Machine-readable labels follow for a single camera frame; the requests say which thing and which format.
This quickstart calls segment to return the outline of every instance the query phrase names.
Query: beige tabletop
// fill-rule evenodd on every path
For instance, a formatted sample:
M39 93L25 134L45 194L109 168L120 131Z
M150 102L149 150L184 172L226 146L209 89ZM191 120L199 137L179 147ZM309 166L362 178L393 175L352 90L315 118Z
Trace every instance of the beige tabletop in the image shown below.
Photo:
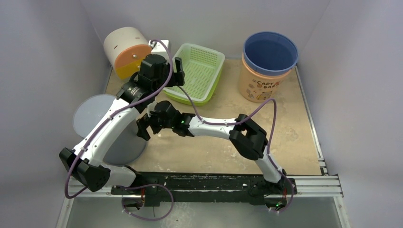
M239 114L250 114L260 105L246 100L238 92L240 64L240 60L225 60L214 95L205 106L198 107L201 116L236 118ZM115 95L122 84L113 72L106 93ZM321 175L295 70L281 84L274 98L278 103L271 145L274 158L288 174ZM156 100L170 99L161 92ZM170 101L179 111L194 113L191 106ZM273 104L268 103L252 119L269 133L273 120ZM261 173L255 162L243 158L228 140L208 136L180 137L169 129L163 129L157 135L152 135L151 131L149 133L151 139L148 147L131 164L138 171Z

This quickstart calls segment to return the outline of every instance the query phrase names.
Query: orange container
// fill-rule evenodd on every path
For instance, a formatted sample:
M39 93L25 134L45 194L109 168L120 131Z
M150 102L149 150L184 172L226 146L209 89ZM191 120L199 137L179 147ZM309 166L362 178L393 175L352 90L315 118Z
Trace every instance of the orange container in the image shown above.
M253 34L243 47L240 93L253 102L271 98L297 61L297 47L287 37L275 32Z
M151 54L151 47L138 29L124 27L105 38L104 51L117 76L129 80L139 70L141 61Z
M273 96L278 86L290 72L291 70L279 76L259 74L246 64L244 55L242 54L238 89L240 94L246 99L253 102L263 102Z

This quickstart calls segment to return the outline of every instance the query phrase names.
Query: green basket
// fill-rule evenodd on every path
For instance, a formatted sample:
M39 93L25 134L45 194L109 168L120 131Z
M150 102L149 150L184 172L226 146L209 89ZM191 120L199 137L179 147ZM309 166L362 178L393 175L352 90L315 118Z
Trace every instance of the green basket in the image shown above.
M182 44L175 57L182 58L184 90L196 106L205 105L211 99L221 76L224 54L195 44ZM164 92L174 101L191 105L186 95L176 86L164 88Z

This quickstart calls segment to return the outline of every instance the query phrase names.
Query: white wall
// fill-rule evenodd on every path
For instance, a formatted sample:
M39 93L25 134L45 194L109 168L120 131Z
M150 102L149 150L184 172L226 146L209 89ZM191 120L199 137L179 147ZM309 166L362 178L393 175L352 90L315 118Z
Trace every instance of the white wall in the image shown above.
M332 0L298 63L353 227L403 227L403 1Z
M0 1L0 223L55 227L72 117L102 93L108 61L79 0Z
M175 53L194 43L240 57L246 38L275 31L301 50L330 0L82 0L102 42L131 26L148 38L169 39Z

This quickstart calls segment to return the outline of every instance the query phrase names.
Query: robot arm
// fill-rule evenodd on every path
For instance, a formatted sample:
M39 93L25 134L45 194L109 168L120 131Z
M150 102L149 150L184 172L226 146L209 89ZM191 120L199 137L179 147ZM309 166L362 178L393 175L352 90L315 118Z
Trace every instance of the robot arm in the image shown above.
M244 114L233 119L202 117L204 121L222 124L210 125L202 122L195 114L180 113L169 101L161 101L155 105L154 110L149 110L148 114L137 120L139 128L137 136L149 140L150 135L146 129L150 126L154 134L163 128L169 128L180 136L212 136L227 139L244 158L255 161L266 181L279 183L282 181L282 175L278 171L283 172L283 169L276 164L271 155L269 156L273 163L268 157L266 131L251 119L239 125L228 125L246 117Z
M182 86L184 84L184 72L182 61L175 59L177 72L173 74L166 86ZM73 161L80 151L84 153L77 160L72 175L91 191L98 191L105 185L130 186L136 178L133 170L127 167L117 167L104 164L103 158L112 143L122 131L134 121L137 116L154 101L151 98L132 108L120 112L122 108L137 102L154 93L167 80L169 64L160 55L148 55L142 62L140 71L133 74L129 82L124 84L116 95L109 111L90 132L90 134L77 144L72 150L64 148L59 157L66 170L70 170ZM91 143L85 147L87 140L94 137Z

